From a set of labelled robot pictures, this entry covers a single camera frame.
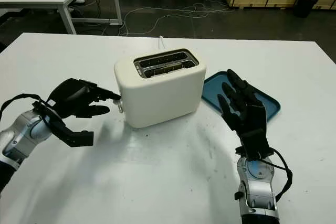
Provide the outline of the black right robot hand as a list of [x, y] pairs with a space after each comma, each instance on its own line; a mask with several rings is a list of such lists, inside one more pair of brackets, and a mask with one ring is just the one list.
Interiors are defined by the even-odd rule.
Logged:
[[217, 95], [222, 118], [240, 138], [254, 135], [265, 138], [266, 109], [256, 98], [253, 86], [231, 69], [227, 70], [227, 77], [229, 83], [222, 83], [224, 95]]

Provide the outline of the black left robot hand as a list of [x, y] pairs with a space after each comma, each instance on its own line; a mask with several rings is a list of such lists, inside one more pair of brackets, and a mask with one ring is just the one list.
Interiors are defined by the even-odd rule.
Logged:
[[108, 99], [120, 101], [121, 96], [99, 87], [96, 83], [69, 78], [51, 92], [47, 103], [62, 119], [71, 115], [91, 118], [110, 112], [107, 106], [92, 104]]

